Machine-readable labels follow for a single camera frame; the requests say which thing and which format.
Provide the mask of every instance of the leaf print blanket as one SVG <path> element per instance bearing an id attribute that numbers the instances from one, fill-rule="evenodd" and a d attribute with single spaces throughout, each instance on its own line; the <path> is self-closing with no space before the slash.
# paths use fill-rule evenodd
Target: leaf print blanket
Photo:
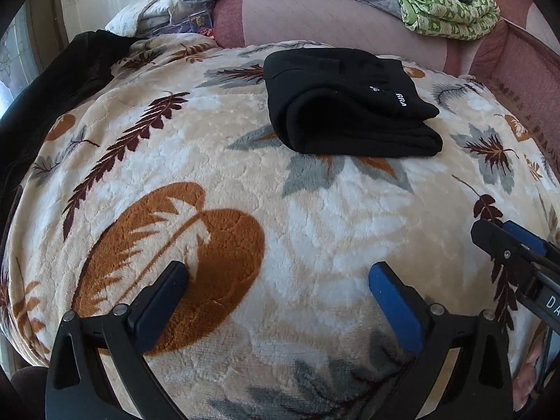
<path id="1" fill-rule="evenodd" d="M 558 182 L 531 135 L 474 78 L 405 62 L 441 111 L 428 121 L 439 155 L 292 152 L 270 126 L 262 65 L 317 47 L 139 41 L 59 118 L 23 182 L 0 277 L 0 324 L 29 362 L 49 363 L 65 311 L 105 314 L 181 260 L 189 289 L 145 357 L 189 418 L 361 418 L 410 361 L 368 289 L 385 260 L 454 313 L 495 310 L 517 368 L 537 320 L 469 232 L 511 219 L 558 242 Z"/>

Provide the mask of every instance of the brown fern pattern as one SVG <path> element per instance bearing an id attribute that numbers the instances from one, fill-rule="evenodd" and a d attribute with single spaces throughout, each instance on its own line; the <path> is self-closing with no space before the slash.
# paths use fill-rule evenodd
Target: brown fern pattern
<path id="1" fill-rule="evenodd" d="M 469 124 L 470 134 L 450 134 L 455 143 L 470 154 L 471 158 L 479 161 L 478 170 L 484 183 L 495 185 L 500 182 L 504 191 L 511 194 L 515 184 L 513 160 L 511 152 L 517 159 L 517 153 L 511 148 L 504 148 L 499 134 L 492 127 L 482 131 L 473 124 Z"/>
<path id="2" fill-rule="evenodd" d="M 63 213 L 66 213 L 63 222 L 64 240 L 68 237 L 72 224 L 74 224 L 76 209 L 79 208 L 80 202 L 86 199 L 86 195 L 94 183 L 100 181 L 103 175 L 113 169 L 116 160 L 122 161 L 127 151 L 135 152 L 141 139 L 149 139 L 150 128 L 162 129 L 163 118 L 170 120 L 173 110 L 180 110 L 182 104 L 188 102 L 183 98 L 183 96 L 188 94 L 188 92 L 176 93 L 155 99 L 150 103 L 148 110 L 142 115 L 142 118 L 133 127 L 123 131 L 122 136 L 113 145 L 108 147 L 105 155 L 97 161 L 97 164 L 85 180 L 76 186 L 72 197 L 68 200 L 68 204 L 63 211 Z"/>
<path id="3" fill-rule="evenodd" d="M 543 177 L 539 172 L 540 166 L 535 161 L 531 161 L 529 158 L 527 158 L 527 155 L 524 156 L 529 172 L 531 172 L 532 177 L 536 181 L 539 181 Z"/>
<path id="4" fill-rule="evenodd" d="M 152 49 L 146 52 L 140 52 L 139 54 L 124 60 L 124 63 L 122 63 L 120 68 L 124 71 L 138 71 L 144 66 L 155 64 L 153 60 L 158 58 L 161 54 L 163 54 L 163 49 Z"/>
<path id="5" fill-rule="evenodd" d="M 220 85 L 222 88 L 235 88 L 236 86 L 258 85 L 264 79 L 263 63 L 262 60 L 257 60 L 236 67 L 206 71 L 204 76 L 209 80 L 198 87 Z"/>
<path id="6" fill-rule="evenodd" d="M 474 207 L 472 208 L 474 218 L 487 219 L 500 226 L 503 224 L 503 213 L 495 206 L 496 199 L 494 199 L 494 197 L 490 194 L 478 194 L 466 181 L 461 180 L 455 175 L 452 175 L 452 177 L 478 196 L 478 200 L 474 203 Z M 517 311 L 517 301 L 515 299 L 515 291 L 513 290 L 514 287 L 517 287 L 517 281 L 508 268 L 496 260 L 493 261 L 494 266 L 491 275 L 492 284 L 495 284 L 497 280 L 496 294 L 494 295 L 494 301 L 498 301 L 496 305 L 496 318 L 504 332 L 508 329 L 514 330 L 511 311 Z"/>
<path id="7" fill-rule="evenodd" d="M 43 356 L 50 354 L 50 349 L 37 337 L 38 333 L 46 328 L 46 325 L 37 318 L 29 318 L 29 313 L 41 304 L 41 300 L 36 296 L 29 298 L 28 296 L 32 295 L 33 290 L 40 285 L 41 283 L 37 280 L 31 281 L 25 287 L 23 298 L 13 305 L 12 312 L 16 318 L 19 334 L 27 343 L 31 353 L 41 362 L 47 363 Z"/>
<path id="8" fill-rule="evenodd" d="M 207 42 L 196 44 L 194 46 L 186 46 L 184 44 L 181 44 L 181 46 L 183 46 L 184 49 L 172 53 L 169 56 L 169 59 L 167 60 L 166 64 L 170 64 L 178 60 L 183 60 L 183 58 L 187 63 L 195 63 L 197 61 L 202 61 L 208 58 L 208 56 L 204 52 L 212 48 L 212 45 Z"/>

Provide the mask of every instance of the blue gripper pad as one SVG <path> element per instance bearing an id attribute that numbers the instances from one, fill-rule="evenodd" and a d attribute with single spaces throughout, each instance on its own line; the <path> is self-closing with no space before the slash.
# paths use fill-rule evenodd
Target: blue gripper pad
<path id="1" fill-rule="evenodd" d="M 156 279 L 140 291 L 131 303 L 129 325 L 132 326 L 136 350 L 152 350 L 163 333 L 189 284 L 187 267 L 176 260 Z"/>
<path id="2" fill-rule="evenodd" d="M 394 274 L 396 280 L 391 280 L 384 270 L 385 266 L 389 268 L 385 262 L 378 262 L 371 267 L 369 274 L 371 293 L 393 328 L 400 346 L 418 357 L 424 348 L 424 328 L 395 285 L 395 282 L 400 283 L 400 280 Z"/>
<path id="3" fill-rule="evenodd" d="M 529 232 L 525 227 L 521 227 L 513 221 L 506 221 L 502 229 L 512 237 L 517 238 L 520 243 L 528 246 L 532 251 L 535 251 L 539 256 L 547 255 L 547 248 L 544 246 L 542 239 Z"/>

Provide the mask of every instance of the black clothing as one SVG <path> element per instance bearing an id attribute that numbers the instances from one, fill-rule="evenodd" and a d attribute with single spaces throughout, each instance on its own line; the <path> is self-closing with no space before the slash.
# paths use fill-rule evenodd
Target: black clothing
<path id="1" fill-rule="evenodd" d="M 0 231 L 16 190 L 55 120 L 112 79 L 110 67 L 136 38 L 103 30 L 77 35 L 0 119 Z"/>
<path id="2" fill-rule="evenodd" d="M 274 131 L 300 153 L 400 158 L 442 148 L 424 124 L 439 110 L 399 60 L 355 49 L 293 49 L 264 61 Z"/>

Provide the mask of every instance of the screw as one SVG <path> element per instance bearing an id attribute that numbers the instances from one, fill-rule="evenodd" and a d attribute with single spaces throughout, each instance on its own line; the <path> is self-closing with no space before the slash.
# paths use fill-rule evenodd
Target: screw
<path id="1" fill-rule="evenodd" d="M 445 308 L 439 303 L 434 303 L 432 306 L 429 307 L 429 310 L 435 316 L 441 316 L 443 313 L 445 313 Z"/>
<path id="2" fill-rule="evenodd" d="M 113 314 L 115 316 L 122 316 L 126 314 L 128 311 L 128 305 L 126 303 L 119 303 L 116 307 L 113 308 Z"/>
<path id="3" fill-rule="evenodd" d="M 66 313 L 64 313 L 64 316 L 62 316 L 62 320 L 64 322 L 70 322 L 75 316 L 76 313 L 74 313 L 74 311 L 67 311 Z"/>
<path id="4" fill-rule="evenodd" d="M 484 310 L 482 315 L 486 320 L 494 320 L 496 318 L 496 314 L 494 314 L 494 311 L 491 310 Z"/>

